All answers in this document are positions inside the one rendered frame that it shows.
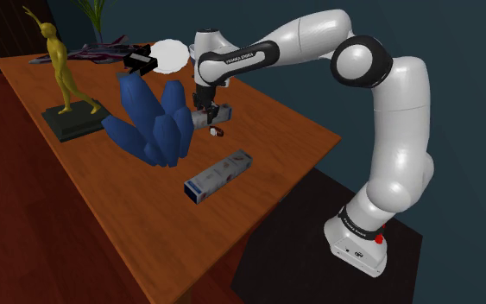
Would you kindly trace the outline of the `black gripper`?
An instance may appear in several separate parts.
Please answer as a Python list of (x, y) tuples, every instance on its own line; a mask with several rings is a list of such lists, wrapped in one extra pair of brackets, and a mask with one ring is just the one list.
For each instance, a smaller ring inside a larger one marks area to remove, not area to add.
[(202, 105), (208, 105), (205, 107), (208, 124), (212, 124), (212, 120), (218, 115), (219, 112), (219, 106), (215, 103), (212, 103), (215, 95), (215, 86), (204, 85), (196, 85), (196, 90), (193, 94), (193, 105), (197, 111), (200, 111), (202, 109)]

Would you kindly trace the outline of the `blue crystal cluster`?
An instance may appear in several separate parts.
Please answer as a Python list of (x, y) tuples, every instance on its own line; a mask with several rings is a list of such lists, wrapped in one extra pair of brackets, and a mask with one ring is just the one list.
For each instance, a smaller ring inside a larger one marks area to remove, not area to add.
[(151, 166), (175, 167), (187, 156), (194, 131), (183, 85), (170, 80), (157, 98), (139, 73), (118, 73), (117, 79), (121, 104), (131, 122), (109, 115), (102, 121), (107, 135)]

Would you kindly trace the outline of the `white round plate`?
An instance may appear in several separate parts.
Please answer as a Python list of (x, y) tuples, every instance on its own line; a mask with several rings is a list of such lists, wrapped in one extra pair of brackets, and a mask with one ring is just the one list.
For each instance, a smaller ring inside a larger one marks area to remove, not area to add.
[(150, 57), (156, 58), (156, 73), (170, 74), (182, 69), (188, 62), (190, 54), (187, 45), (174, 39), (156, 42), (150, 48)]

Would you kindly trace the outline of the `long white and blue box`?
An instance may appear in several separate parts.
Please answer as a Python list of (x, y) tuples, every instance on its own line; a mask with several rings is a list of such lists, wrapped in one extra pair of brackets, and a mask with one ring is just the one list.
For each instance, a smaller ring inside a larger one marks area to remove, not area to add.
[(184, 193), (199, 204), (251, 167), (253, 157), (239, 149), (184, 183)]

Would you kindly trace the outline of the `black box with white face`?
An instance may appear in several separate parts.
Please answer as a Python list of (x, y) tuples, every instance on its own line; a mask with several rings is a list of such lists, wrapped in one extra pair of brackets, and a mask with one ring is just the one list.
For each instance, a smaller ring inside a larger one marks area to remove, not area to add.
[(129, 73), (139, 72), (141, 76), (158, 67), (158, 60), (150, 56), (151, 46), (144, 45), (123, 57), (123, 64), (129, 68)]

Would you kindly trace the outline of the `wooden table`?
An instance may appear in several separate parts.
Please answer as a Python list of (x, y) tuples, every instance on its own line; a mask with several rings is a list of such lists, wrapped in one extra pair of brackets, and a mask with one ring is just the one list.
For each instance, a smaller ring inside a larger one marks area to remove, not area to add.
[[(51, 66), (23, 55), (0, 58), (0, 70), (153, 304), (180, 304), (339, 140), (233, 79), (216, 94), (233, 110), (224, 135), (198, 130), (176, 167), (152, 167), (103, 131), (60, 142), (41, 115), (60, 104)], [(191, 202), (185, 182), (237, 150), (252, 157), (251, 167), (203, 203)]]

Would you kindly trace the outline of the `dark toy jet plane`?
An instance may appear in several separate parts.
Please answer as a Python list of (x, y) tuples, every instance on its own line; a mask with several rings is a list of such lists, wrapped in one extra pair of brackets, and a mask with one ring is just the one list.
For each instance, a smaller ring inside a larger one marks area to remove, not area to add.
[(82, 48), (68, 52), (66, 46), (55, 40), (47, 41), (48, 54), (33, 59), (29, 64), (45, 64), (57, 59), (88, 60), (96, 64), (109, 64), (123, 61), (123, 57), (142, 46), (128, 44), (127, 35), (122, 35), (111, 43), (85, 44)]

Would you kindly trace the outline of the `green potted plant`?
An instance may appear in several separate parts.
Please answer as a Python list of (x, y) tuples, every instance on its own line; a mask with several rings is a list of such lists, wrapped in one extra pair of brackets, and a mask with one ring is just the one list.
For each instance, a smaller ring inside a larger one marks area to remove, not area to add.
[(103, 42), (102, 35), (102, 14), (106, 0), (70, 0), (75, 4), (92, 22), (93, 27), (98, 34), (98, 40)]

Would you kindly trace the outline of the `gold figure on dark base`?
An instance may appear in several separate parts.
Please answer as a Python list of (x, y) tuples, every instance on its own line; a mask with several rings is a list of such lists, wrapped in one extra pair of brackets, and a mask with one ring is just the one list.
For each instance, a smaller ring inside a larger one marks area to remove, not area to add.
[(67, 66), (65, 45), (57, 37), (56, 27), (49, 22), (40, 22), (35, 14), (25, 6), (25, 13), (31, 16), (47, 40), (47, 51), (54, 68), (54, 78), (59, 86), (64, 104), (42, 112), (58, 140), (63, 143), (74, 138), (102, 130), (102, 121), (110, 113), (95, 99), (81, 92)]

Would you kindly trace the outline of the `black robot stand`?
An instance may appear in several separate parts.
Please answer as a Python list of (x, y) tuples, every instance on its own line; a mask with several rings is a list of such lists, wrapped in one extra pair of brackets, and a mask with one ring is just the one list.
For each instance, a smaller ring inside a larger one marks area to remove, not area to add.
[(393, 218), (372, 278), (331, 253), (323, 225), (354, 193), (312, 169), (249, 237), (231, 287), (244, 304), (412, 304), (422, 236)]

